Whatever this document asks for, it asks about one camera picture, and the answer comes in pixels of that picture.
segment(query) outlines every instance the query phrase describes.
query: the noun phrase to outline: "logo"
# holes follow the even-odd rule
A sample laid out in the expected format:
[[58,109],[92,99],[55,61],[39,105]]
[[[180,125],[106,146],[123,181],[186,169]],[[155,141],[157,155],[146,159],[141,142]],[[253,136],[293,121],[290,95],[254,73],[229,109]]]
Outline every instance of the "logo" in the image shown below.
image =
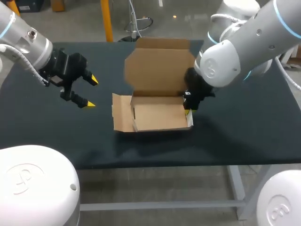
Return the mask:
[[217,69],[216,61],[213,59],[208,59],[205,61],[204,64],[205,64],[205,69],[204,69],[205,75],[210,79],[213,78],[215,76],[215,70]]
[[13,194],[22,194],[30,189],[33,182],[44,176],[43,170],[30,163],[16,165],[7,171]]
[[275,195],[271,198],[267,208],[269,224],[271,226],[285,225],[291,211],[292,207],[289,200],[283,195]]
[[277,220],[278,217],[283,217],[285,214],[288,214],[290,209],[284,205],[280,204],[278,207],[275,207],[272,211],[271,218],[272,220]]

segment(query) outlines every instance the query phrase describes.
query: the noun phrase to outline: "table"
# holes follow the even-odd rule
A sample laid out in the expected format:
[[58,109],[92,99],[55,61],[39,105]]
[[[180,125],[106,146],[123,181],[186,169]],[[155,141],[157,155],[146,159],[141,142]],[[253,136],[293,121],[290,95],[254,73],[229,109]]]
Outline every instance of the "table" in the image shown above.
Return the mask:
[[[200,41],[191,42],[196,55]],[[258,193],[277,172],[273,164],[300,163],[301,114],[289,87],[273,64],[265,76],[237,81],[207,98],[194,114],[190,131],[122,134],[113,131],[112,92],[130,95],[123,80],[124,59],[135,44],[56,43],[67,53],[80,52],[100,84],[83,80],[74,89],[96,104],[79,109],[59,97],[54,86],[42,87],[15,65],[0,90],[0,149],[43,145],[63,153],[76,169],[231,165],[235,200],[82,204],[81,210],[228,207],[247,219]],[[264,164],[246,195],[236,165]]]

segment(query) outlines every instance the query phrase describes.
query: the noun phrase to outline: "cable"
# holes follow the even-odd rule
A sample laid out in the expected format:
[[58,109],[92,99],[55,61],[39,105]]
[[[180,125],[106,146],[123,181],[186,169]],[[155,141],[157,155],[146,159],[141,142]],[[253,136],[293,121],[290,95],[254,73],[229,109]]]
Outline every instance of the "cable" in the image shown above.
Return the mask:
[[22,52],[10,45],[0,44],[0,52],[4,53],[7,49],[17,54],[18,57],[20,57],[20,59],[26,64],[26,66],[28,66],[29,70],[33,73],[33,75],[40,81],[40,83],[43,84],[43,86],[46,86],[48,84],[48,81],[40,76],[40,74],[36,71],[36,69],[32,66],[30,61],[24,56]]
[[239,25],[243,25],[246,21],[240,21],[240,22],[235,22],[233,24],[231,24],[230,26],[228,26],[221,34],[220,36],[220,42],[222,41],[223,37],[225,36],[225,34],[232,28],[239,26]]
[[130,6],[131,6],[131,8],[132,8],[132,12],[133,12],[133,14],[134,14],[134,18],[135,18],[135,26],[136,26],[136,29],[137,29],[137,33],[139,34],[140,38],[142,38],[142,35],[140,34],[139,29],[138,29],[138,23],[137,23],[137,18],[136,18],[136,13],[135,13],[135,10],[134,10],[134,6],[133,6],[131,0],[128,0],[128,2],[130,3]]
[[280,60],[279,60],[279,58],[278,57],[276,57],[275,58],[275,62],[276,62],[276,64],[277,64],[277,66],[278,66],[278,68],[280,69],[280,71],[281,71],[281,73],[283,74],[283,76],[287,79],[287,80],[289,80],[291,83],[292,83],[292,85],[293,86],[295,86],[298,90],[300,90],[301,91],[301,87],[287,74],[287,72],[285,71],[285,69],[283,68],[283,66],[282,66],[282,64],[281,64],[281,62],[280,62]]
[[213,21],[216,18],[228,19],[228,20],[231,20],[234,23],[242,21],[240,19],[237,19],[236,17],[230,16],[230,15],[227,15],[227,14],[213,14],[210,18],[211,18],[211,21]]

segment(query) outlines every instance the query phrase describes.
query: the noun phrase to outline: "concrete floor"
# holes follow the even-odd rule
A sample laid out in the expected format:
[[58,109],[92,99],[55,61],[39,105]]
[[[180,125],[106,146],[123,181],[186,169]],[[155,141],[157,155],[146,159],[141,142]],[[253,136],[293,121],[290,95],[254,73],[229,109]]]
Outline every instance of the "concrete floor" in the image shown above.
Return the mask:
[[[154,19],[144,36],[187,39],[204,38],[210,15],[221,0],[157,0],[135,1],[137,17]],[[267,0],[259,1],[263,5]],[[66,12],[53,13],[46,2],[40,13],[22,14],[22,18],[51,41],[105,41],[99,0],[66,0]],[[111,2],[114,40],[127,36],[127,0]],[[12,63],[4,61],[0,85]],[[301,84],[301,74],[291,72]],[[301,92],[292,87],[298,104]],[[283,165],[283,169],[301,169],[299,165]],[[260,166],[240,166],[243,183],[248,190]],[[233,198],[225,167],[170,167],[145,169],[81,170],[81,202],[141,202],[168,200],[217,200]],[[256,226],[255,216],[237,221],[234,209],[190,210],[121,210],[81,213],[85,226]]]

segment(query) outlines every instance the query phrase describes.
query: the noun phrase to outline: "cardboard box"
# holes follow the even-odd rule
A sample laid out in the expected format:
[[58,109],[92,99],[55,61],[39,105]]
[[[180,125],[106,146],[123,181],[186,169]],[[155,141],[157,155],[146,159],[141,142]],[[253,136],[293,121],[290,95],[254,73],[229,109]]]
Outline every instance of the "cardboard box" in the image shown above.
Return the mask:
[[193,126],[185,114],[184,75],[195,57],[190,42],[180,39],[141,38],[125,60],[125,80],[132,96],[112,94],[114,130],[122,132],[185,130]]

